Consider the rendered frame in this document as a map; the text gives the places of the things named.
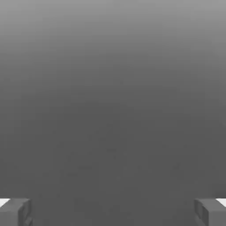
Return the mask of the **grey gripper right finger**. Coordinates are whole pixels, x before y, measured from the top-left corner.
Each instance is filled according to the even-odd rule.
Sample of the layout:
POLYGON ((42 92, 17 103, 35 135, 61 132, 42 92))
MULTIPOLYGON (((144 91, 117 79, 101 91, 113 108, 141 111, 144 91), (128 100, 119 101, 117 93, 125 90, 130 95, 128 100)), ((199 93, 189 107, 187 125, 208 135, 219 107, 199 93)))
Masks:
POLYGON ((226 198, 194 199, 197 226, 226 226, 226 198))

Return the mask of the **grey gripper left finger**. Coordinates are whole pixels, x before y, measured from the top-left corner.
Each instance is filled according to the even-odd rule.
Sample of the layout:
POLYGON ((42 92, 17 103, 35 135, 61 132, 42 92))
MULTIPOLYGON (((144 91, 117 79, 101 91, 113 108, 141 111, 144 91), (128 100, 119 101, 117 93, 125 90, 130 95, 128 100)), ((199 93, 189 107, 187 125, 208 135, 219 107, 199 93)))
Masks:
POLYGON ((0 198, 0 226, 33 226, 31 199, 0 198))

